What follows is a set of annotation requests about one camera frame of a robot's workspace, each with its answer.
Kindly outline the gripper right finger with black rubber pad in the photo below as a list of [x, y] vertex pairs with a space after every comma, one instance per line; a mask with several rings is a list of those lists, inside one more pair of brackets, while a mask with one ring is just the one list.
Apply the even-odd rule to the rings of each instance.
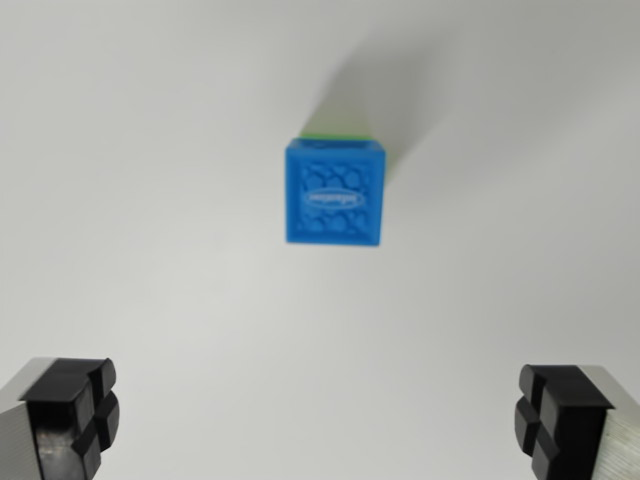
[[639, 402], [604, 367], [526, 364], [519, 388], [515, 436], [536, 478], [639, 477]]

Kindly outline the gripper left finger with black rubber pad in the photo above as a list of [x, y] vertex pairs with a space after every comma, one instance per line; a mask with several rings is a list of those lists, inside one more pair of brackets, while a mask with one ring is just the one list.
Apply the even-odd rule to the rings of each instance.
[[1, 388], [1, 477], [95, 477], [116, 438], [120, 407], [111, 359], [29, 360]]

